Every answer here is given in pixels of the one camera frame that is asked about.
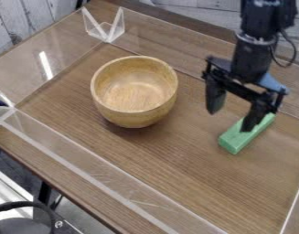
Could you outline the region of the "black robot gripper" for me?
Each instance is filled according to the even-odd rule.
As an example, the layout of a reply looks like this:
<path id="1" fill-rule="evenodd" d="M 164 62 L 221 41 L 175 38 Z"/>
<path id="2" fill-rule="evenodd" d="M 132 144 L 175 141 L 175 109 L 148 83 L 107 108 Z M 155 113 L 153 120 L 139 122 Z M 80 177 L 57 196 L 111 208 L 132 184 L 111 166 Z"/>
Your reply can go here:
<path id="1" fill-rule="evenodd" d="M 250 111 L 243 119 L 240 131 L 247 133 L 262 122 L 268 113 L 276 113 L 288 88 L 270 74 L 270 65 L 278 62 L 279 30 L 268 38 L 251 37 L 236 33 L 235 51 L 231 59 L 207 56 L 207 67 L 201 73 L 205 82 L 207 112 L 215 114 L 227 93 L 250 103 Z"/>

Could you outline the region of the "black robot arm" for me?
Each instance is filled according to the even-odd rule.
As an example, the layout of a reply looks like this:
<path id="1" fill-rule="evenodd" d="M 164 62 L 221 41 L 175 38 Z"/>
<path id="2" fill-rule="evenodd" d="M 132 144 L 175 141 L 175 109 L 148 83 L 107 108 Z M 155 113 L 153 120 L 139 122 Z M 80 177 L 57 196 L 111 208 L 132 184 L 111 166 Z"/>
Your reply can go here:
<path id="1" fill-rule="evenodd" d="M 240 30 L 231 59 L 207 57 L 201 73 L 205 81 L 207 112 L 216 113 L 232 93 L 250 103 L 250 111 L 240 125 L 250 132 L 267 114 L 275 113 L 287 87 L 270 74 L 278 63 L 278 39 L 287 37 L 298 14 L 295 0 L 240 0 Z"/>

